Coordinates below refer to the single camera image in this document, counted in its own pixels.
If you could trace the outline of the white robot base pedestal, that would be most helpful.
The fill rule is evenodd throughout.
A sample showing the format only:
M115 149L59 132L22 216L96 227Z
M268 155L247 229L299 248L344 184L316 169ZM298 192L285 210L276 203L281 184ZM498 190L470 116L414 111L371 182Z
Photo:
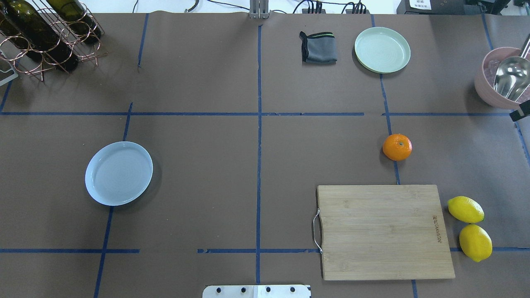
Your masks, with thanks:
M202 293L203 298L311 298L310 285L211 285Z

